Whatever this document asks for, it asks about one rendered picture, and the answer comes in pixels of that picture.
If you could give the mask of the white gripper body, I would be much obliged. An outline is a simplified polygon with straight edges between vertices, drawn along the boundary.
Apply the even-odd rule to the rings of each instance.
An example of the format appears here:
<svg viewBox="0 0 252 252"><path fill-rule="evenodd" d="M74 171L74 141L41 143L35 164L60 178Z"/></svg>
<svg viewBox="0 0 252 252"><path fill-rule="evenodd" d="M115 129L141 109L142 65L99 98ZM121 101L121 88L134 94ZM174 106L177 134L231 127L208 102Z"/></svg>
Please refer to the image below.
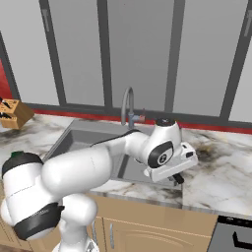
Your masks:
<svg viewBox="0 0 252 252"><path fill-rule="evenodd" d="M187 152L181 156L172 158L167 164L162 165L158 168L147 167L144 170L144 174L150 177L153 182L162 181L165 178L171 178L174 180L174 174L181 174L182 171L195 166L197 163L198 157L196 153Z"/></svg>

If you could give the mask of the grey steel sink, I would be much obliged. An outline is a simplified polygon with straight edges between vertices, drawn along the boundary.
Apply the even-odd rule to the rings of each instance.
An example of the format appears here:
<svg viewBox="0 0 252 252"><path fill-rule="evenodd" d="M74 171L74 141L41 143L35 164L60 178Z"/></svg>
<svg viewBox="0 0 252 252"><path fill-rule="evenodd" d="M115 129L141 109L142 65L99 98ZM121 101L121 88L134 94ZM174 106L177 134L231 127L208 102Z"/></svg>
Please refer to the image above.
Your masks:
<svg viewBox="0 0 252 252"><path fill-rule="evenodd" d="M50 151L43 158L47 161L59 155L88 148L92 144L107 141L128 131L121 124L85 121L75 119L56 141ZM173 179L153 182L145 176L145 167L128 156L114 158L111 179L100 187L91 191L99 196L140 199L141 201L182 202L182 186L176 185Z"/></svg>

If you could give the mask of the tan cupboard door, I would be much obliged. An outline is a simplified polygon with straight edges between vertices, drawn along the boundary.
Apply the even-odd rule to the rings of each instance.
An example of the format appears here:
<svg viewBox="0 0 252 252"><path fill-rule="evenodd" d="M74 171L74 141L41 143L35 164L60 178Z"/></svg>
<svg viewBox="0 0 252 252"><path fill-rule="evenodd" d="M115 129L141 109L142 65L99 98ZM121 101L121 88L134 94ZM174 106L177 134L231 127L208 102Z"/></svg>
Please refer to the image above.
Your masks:
<svg viewBox="0 0 252 252"><path fill-rule="evenodd" d="M109 226L113 223L114 249ZM210 236L123 220L103 219L107 252L207 252Z"/></svg>
<svg viewBox="0 0 252 252"><path fill-rule="evenodd" d="M91 239L93 239L93 232L92 232L92 224L87 227L88 234ZM102 227L102 218L96 217L95 218L95 231L96 231L96 238L97 238L97 247L99 248L99 252L105 252L105 245L103 240L103 227Z"/></svg>

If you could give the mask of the grey dishwasher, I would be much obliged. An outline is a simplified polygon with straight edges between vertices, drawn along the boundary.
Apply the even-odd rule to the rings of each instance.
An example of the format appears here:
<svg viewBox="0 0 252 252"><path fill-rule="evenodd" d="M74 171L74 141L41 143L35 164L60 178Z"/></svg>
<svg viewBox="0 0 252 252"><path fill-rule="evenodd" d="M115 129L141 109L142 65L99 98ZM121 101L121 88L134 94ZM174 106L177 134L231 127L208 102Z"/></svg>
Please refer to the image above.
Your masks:
<svg viewBox="0 0 252 252"><path fill-rule="evenodd" d="M252 243L252 220L219 216L207 252L252 252L234 247L235 231L239 241Z"/></svg>

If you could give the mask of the grey curved tap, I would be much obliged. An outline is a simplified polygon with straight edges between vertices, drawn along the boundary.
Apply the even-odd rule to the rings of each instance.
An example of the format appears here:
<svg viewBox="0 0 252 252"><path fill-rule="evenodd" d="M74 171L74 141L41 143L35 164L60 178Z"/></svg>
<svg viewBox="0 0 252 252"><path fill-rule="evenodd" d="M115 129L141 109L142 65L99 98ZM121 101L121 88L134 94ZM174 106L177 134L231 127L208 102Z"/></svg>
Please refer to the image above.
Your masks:
<svg viewBox="0 0 252 252"><path fill-rule="evenodd" d="M123 96L121 106L121 124L128 123L128 128L134 128L134 122L138 120L138 116L134 114L134 92L128 87Z"/></svg>

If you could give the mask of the grey framed window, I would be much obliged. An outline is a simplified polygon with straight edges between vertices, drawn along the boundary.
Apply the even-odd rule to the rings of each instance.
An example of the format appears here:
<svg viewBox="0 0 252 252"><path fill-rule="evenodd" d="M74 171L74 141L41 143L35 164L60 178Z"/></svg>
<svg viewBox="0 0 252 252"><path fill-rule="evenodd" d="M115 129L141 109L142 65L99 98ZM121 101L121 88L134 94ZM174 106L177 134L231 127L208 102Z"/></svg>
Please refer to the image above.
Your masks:
<svg viewBox="0 0 252 252"><path fill-rule="evenodd" d="M0 60L40 112L252 128L252 0L0 0Z"/></svg>

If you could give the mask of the wooden knife block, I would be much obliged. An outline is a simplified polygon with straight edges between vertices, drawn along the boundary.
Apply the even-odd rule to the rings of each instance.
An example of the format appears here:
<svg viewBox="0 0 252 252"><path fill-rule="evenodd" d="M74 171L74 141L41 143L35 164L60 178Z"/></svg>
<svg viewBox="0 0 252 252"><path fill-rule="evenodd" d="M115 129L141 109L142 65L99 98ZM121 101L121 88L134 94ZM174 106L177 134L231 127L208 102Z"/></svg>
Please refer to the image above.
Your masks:
<svg viewBox="0 0 252 252"><path fill-rule="evenodd" d="M33 110L20 100L0 97L0 123L4 128L19 130L33 116Z"/></svg>

